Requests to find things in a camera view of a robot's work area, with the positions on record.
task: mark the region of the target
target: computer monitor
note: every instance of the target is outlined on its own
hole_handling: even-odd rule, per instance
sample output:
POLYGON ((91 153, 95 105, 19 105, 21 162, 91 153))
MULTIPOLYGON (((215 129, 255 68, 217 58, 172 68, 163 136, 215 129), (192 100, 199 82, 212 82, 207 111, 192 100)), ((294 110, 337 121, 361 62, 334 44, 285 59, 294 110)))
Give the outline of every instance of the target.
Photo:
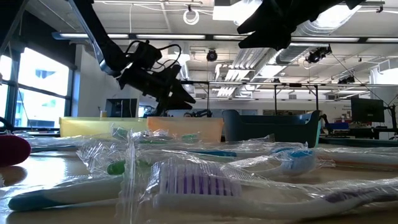
POLYGON ((351 99, 353 121, 384 122, 384 105, 382 100, 362 98, 351 99))
POLYGON ((137 99, 107 99, 105 110, 110 118, 135 118, 137 99))

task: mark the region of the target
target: metal frame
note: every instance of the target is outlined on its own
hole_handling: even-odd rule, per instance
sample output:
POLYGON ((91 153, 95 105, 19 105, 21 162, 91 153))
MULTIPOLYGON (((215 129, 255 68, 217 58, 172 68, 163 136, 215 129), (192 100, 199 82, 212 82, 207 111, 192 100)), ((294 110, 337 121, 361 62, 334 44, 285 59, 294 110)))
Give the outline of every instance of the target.
MULTIPOLYGON (((212 98, 210 99, 210 85, 232 85, 232 86, 239 86, 239 85, 266 85, 266 86, 274 86, 274 102, 275 102, 275 114, 277 114, 277 87, 282 86, 283 88, 289 86, 293 88, 301 88, 301 87, 307 87, 309 89, 310 86, 313 86, 315 88, 315 92, 313 92, 311 89, 309 89, 314 95, 315 95, 315 104, 317 107, 317 110, 319 110, 319 102, 320 101, 341 101, 341 100, 319 100, 318 97, 318 87, 320 86, 333 86, 333 87, 362 87, 362 86, 367 86, 367 87, 398 87, 398 85, 382 85, 382 84, 334 84, 334 83, 256 83, 256 82, 210 82, 210 81, 193 81, 193 80, 182 80, 180 81, 181 84, 183 85, 194 85, 194 84, 205 84, 208 86, 208 94, 207 94, 207 99, 202 98, 203 100, 207 100, 207 108, 209 108, 209 101, 210 100, 232 100, 232 98, 212 98)), ((239 98, 237 100, 260 100, 260 99, 248 99, 248 98, 239 98)), ((284 100, 281 99, 281 101, 297 101, 297 100, 284 100)))

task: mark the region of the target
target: security camera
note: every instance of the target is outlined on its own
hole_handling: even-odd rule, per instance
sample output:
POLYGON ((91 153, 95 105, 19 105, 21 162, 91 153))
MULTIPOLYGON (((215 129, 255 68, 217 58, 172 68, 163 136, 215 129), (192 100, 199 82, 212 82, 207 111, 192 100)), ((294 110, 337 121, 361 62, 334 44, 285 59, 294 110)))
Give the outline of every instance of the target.
POLYGON ((217 53, 216 50, 209 50, 207 53, 206 59, 208 62, 214 62, 217 60, 217 53))

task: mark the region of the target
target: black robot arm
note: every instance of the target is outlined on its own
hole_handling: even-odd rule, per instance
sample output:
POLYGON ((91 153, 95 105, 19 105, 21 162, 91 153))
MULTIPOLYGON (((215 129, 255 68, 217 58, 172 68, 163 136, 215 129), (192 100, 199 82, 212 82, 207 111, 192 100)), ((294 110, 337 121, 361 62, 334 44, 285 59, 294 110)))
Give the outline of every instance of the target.
POLYGON ((134 53, 123 52, 106 33, 92 4, 93 0, 66 0, 75 12, 94 48, 96 59, 101 70, 116 78, 123 89, 126 84, 140 90, 143 95, 150 95, 159 102, 155 115, 174 109, 192 109, 188 103, 196 101, 184 90, 176 76, 181 66, 175 62, 160 72, 151 72, 154 64, 162 58, 160 49, 149 44, 149 41, 138 43, 134 53))

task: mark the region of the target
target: desk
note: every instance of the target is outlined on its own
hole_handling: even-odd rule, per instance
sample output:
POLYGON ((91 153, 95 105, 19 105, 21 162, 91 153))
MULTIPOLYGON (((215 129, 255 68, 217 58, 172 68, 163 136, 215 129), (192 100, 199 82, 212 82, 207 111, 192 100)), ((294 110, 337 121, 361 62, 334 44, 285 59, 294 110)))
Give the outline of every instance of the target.
POLYGON ((379 139, 380 133, 398 133, 394 128, 351 128, 350 135, 379 139))
MULTIPOLYGON (((29 184, 37 185, 52 183, 63 179, 65 176, 88 174, 86 167, 77 158, 74 152, 42 152, 33 154, 15 167, 0 169, 6 185, 29 184)), ((352 169, 321 169, 300 178, 300 182, 320 183, 338 179, 385 179, 396 177, 398 172, 368 172, 366 170, 352 169)), ((346 215, 343 217, 313 220, 306 223, 396 223, 397 210, 386 212, 363 213, 362 215, 346 215)), ((104 203, 92 206, 72 206, 68 208, 52 208, 36 212, 12 213, 6 204, 0 202, 0 223, 7 224, 70 224, 93 223, 113 224, 114 204, 104 203)))

